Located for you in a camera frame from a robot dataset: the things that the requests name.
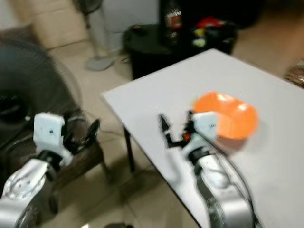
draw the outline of plastic bowl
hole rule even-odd
[[[211,92],[204,95],[195,102],[193,111],[218,113],[218,136],[229,139],[245,139],[252,135],[258,126],[255,108],[226,94]]]

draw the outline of table leg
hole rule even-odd
[[[123,131],[124,131],[125,142],[127,144],[130,170],[131,170],[131,172],[134,172],[135,163],[134,163],[134,157],[133,157],[133,152],[132,152],[132,147],[131,147],[130,133],[128,132],[128,130],[126,128],[123,128]]]

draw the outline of fan base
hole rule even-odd
[[[93,57],[86,61],[85,66],[91,71],[103,71],[109,68],[113,61],[107,57]]]

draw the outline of white table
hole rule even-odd
[[[259,112],[259,128],[232,156],[253,193],[265,228],[304,227],[304,90],[215,50],[102,93],[198,224],[205,204],[179,149],[167,150],[157,115],[181,133],[191,102],[208,91],[237,97]]]

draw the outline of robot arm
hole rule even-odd
[[[33,140],[37,156],[6,181],[0,199],[1,228],[34,228],[41,211],[57,213],[52,189],[58,172],[72,162],[78,147],[92,144],[99,122],[93,126],[90,135],[77,144],[72,136],[67,137],[67,120],[62,116],[50,113],[35,116]]]
[[[181,153],[193,166],[197,189],[207,205],[212,228],[254,228],[256,217],[250,199],[233,183],[222,163],[224,152],[213,143],[217,137],[216,113],[188,112],[182,140],[174,142],[170,124],[160,115],[161,133],[167,146],[181,147]]]

